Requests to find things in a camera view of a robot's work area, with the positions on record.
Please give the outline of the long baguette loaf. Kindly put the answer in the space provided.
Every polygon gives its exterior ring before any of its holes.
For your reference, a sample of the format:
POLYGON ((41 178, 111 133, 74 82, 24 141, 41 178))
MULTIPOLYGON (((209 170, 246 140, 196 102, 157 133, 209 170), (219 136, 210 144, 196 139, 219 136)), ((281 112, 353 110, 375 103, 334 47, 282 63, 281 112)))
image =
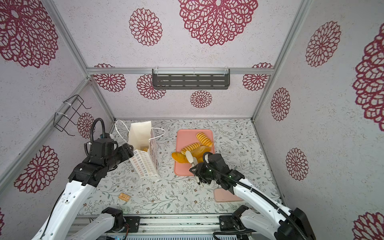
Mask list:
POLYGON ((208 147, 208 146, 200 146, 198 147, 197 149, 193 150, 191 152, 192 156, 195 157, 195 158, 200 158, 204 155, 204 153, 206 152, 210 152, 211 151, 211 147, 208 147))

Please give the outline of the white paper bag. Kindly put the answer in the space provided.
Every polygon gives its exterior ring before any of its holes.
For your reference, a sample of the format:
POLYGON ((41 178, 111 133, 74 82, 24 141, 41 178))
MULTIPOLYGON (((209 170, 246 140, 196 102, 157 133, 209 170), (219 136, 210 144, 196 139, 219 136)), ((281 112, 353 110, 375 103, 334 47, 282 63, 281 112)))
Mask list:
POLYGON ((132 123, 128 127, 125 122, 117 120, 115 131, 125 143, 134 147, 134 156, 130 162, 139 177, 145 179, 158 176, 157 139, 165 134, 165 130, 154 128, 151 121, 132 123))

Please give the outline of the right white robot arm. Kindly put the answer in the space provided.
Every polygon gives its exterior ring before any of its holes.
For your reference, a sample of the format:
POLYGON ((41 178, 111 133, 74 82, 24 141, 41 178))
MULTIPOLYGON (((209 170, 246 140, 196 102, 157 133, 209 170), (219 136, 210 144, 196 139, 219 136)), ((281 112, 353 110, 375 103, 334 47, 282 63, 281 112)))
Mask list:
POLYGON ((192 164, 190 172, 199 184, 216 182, 225 191, 242 199, 248 206, 240 206, 229 217, 220 218, 219 235, 245 235, 257 233, 269 240, 314 240, 315 233, 306 214, 272 200, 258 190, 243 174, 230 169, 221 154, 206 152, 198 163, 190 152, 187 160, 192 164))

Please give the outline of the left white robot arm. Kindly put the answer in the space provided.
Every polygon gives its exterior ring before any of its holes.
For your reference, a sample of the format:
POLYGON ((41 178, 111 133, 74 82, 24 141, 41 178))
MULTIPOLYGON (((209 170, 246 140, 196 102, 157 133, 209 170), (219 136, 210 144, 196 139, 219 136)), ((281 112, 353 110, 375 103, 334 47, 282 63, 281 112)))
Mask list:
MULTIPOLYGON (((108 172, 134 156, 133 146, 121 146, 110 137, 85 144, 87 157, 70 174, 66 188, 58 197, 50 216, 34 236, 35 240, 64 240, 89 195, 108 172)), ((123 212, 106 208, 96 220, 75 233, 72 240, 95 240, 107 231, 124 229, 123 212)))

